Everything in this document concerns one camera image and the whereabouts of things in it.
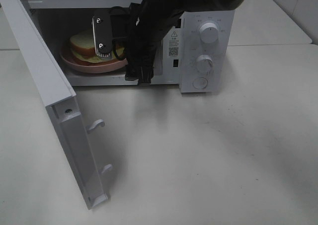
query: sandwich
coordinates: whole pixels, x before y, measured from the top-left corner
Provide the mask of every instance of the sandwich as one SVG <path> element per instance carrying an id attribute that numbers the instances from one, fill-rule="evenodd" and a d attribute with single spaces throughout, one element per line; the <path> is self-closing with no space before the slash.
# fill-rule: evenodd
<path id="1" fill-rule="evenodd" d="M 70 38 L 70 50 L 73 60 L 77 64 L 83 66 L 90 66 L 100 63 L 113 63 L 118 61 L 113 52 L 109 59 L 102 58 L 95 54 L 95 43 L 92 29 L 72 36 Z M 124 54 L 124 47 L 120 44 L 116 44 L 116 53 L 122 57 Z"/>

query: open microwave door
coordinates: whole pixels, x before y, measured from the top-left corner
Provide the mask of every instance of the open microwave door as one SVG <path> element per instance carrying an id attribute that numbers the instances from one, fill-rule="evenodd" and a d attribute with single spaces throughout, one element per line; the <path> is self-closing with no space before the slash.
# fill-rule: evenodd
<path id="1" fill-rule="evenodd" d="M 76 93 L 30 18 L 26 0 L 0 0 L 20 51 L 40 93 L 87 207 L 107 200 L 101 176 L 111 165 L 97 168 L 87 133 L 102 125 L 83 123 Z"/>

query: microwave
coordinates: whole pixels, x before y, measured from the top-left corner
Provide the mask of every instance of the microwave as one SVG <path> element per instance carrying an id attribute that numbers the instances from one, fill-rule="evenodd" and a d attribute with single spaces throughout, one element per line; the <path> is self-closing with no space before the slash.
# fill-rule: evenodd
<path id="1" fill-rule="evenodd" d="M 73 86 L 137 86 L 125 68 L 85 74 L 70 69 L 60 49 L 72 35 L 91 27 L 94 11 L 142 0 L 0 0 L 43 104 L 89 209 L 109 198 L 87 135 L 102 119 L 84 125 Z M 151 84 L 177 84 L 181 93 L 216 92 L 234 11 L 185 12 L 158 47 Z"/>

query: tabletop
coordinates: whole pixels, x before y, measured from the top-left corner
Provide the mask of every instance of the tabletop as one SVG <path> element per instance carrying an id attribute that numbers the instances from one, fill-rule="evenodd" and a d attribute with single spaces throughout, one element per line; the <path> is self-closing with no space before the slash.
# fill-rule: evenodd
<path id="1" fill-rule="evenodd" d="M 310 44 L 306 33 L 273 1 L 245 0 L 236 10 L 229 45 Z M 0 49 L 17 49 L 0 8 Z"/>
<path id="2" fill-rule="evenodd" d="M 90 211 L 20 52 L 0 58 L 0 224 L 317 224 L 318 46 L 229 47 L 216 95 L 76 88 L 114 166 Z"/>

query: black cable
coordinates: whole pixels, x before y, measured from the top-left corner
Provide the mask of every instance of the black cable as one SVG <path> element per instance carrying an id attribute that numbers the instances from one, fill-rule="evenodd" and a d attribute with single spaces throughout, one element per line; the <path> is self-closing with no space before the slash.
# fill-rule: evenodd
<path id="1" fill-rule="evenodd" d="M 116 51 L 116 43 L 117 43 L 117 42 L 114 42 L 114 43 L 113 43 L 113 52 L 114 52 L 114 55 L 115 55 L 116 59 L 118 59 L 119 61 L 123 61 L 123 60 L 126 59 L 126 56 L 125 56 L 125 54 L 124 54 L 124 56 L 122 56 L 122 57 L 118 56 L 117 51 Z"/>

